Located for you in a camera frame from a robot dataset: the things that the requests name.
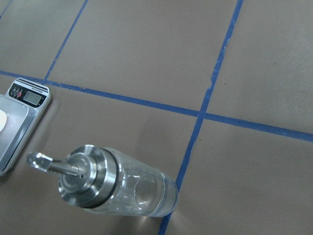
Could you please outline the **digital kitchen scale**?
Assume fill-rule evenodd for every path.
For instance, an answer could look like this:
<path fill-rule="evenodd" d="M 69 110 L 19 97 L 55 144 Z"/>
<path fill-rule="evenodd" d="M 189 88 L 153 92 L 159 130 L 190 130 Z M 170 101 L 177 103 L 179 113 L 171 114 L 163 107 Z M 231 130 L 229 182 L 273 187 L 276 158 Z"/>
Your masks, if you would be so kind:
<path fill-rule="evenodd" d="M 7 124 L 0 132 L 1 176 L 13 167 L 50 101 L 47 86 L 21 77 L 0 95 L 0 109 L 7 114 Z"/>

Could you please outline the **glass sauce bottle steel spout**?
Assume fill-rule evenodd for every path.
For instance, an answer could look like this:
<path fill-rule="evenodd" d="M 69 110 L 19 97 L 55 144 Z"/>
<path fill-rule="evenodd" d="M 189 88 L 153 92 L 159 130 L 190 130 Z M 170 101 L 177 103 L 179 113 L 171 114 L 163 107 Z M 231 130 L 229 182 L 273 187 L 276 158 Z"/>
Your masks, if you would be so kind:
<path fill-rule="evenodd" d="M 171 177 L 113 148 L 86 144 L 65 160 L 30 153 L 31 167 L 58 174 L 58 191 L 71 206 L 99 214 L 164 217 L 178 200 Z"/>

